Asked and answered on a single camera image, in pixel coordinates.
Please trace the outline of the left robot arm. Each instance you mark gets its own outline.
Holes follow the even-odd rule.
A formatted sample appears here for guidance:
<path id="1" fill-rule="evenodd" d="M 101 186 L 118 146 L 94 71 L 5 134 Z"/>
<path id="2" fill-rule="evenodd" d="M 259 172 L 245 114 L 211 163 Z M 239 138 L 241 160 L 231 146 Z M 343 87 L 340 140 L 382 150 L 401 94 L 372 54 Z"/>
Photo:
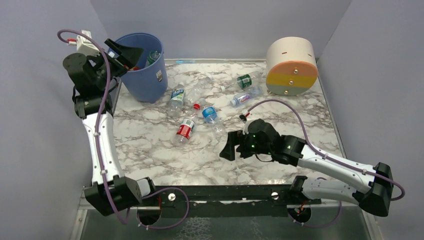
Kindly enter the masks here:
<path id="1" fill-rule="evenodd" d="M 84 189 L 86 200 L 103 216 L 142 203 L 156 188 L 149 177 L 139 181 L 123 173 L 113 138 L 114 111 L 109 84 L 134 67 L 142 48 L 128 47 L 107 39 L 117 57 L 97 53 L 73 53 L 62 62 L 74 83 L 72 101 L 89 139 L 92 184 Z"/>

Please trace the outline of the red label clear bottle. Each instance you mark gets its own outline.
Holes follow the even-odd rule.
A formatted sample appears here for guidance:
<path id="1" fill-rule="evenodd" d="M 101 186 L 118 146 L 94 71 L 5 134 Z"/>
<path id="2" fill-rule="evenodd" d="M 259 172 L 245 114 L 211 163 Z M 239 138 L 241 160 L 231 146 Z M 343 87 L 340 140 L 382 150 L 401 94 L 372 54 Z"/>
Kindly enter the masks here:
<path id="1" fill-rule="evenodd" d="M 188 143 L 191 139 L 195 125 L 196 122 L 193 119 L 183 118 L 178 130 L 172 139 L 172 143 L 177 146 Z"/>

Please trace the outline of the blue label clear bottle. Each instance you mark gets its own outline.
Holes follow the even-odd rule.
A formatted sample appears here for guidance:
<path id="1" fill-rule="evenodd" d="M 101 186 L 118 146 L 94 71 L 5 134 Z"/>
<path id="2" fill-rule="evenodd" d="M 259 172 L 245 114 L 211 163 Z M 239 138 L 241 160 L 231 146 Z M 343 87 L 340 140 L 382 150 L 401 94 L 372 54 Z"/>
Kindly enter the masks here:
<path id="1" fill-rule="evenodd" d="M 202 110 L 202 116 L 216 134 L 225 134 L 226 130 L 213 106 L 207 106 Z"/>

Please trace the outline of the green white label bottle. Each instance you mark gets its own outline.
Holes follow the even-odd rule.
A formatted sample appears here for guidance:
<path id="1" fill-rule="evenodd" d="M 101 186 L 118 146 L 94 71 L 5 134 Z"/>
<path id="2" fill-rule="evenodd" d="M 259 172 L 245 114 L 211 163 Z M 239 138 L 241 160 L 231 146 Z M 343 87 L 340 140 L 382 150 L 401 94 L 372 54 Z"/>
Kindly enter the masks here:
<path id="1" fill-rule="evenodd" d="M 157 50 L 151 51 L 147 56 L 145 67 L 152 65 L 156 60 L 159 59 L 160 56 L 161 56 L 161 53 L 159 51 Z"/>

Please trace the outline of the Ganten small water bottle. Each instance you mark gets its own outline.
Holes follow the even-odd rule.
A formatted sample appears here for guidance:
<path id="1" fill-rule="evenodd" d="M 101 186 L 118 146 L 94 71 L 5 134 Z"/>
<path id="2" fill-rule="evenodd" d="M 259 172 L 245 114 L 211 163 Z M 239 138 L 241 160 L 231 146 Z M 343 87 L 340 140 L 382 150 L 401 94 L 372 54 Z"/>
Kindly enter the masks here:
<path id="1" fill-rule="evenodd" d="M 245 92 L 237 93 L 236 95 L 234 95 L 233 98 L 230 100 L 229 104 L 232 107 L 237 107 L 237 106 L 243 105 L 244 103 L 246 103 L 247 101 L 253 98 L 260 96 L 262 93 L 263 93 L 263 88 L 260 85 L 251 87 L 247 89 Z"/>

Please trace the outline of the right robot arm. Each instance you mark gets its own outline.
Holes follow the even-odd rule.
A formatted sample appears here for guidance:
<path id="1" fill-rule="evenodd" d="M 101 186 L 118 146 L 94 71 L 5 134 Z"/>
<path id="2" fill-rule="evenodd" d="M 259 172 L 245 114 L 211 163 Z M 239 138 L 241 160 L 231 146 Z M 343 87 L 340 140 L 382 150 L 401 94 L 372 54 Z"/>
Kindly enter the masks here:
<path id="1" fill-rule="evenodd" d="M 241 158 L 269 155 L 274 162 L 320 172 L 331 180 L 298 177 L 292 191 L 305 200 L 329 199 L 351 203 L 378 217 L 389 214 L 393 176 L 389 165 L 369 165 L 348 160 L 323 151 L 293 135 L 280 135 L 262 119 L 249 120 L 242 130 L 227 134 L 219 156 L 234 161 Z"/>

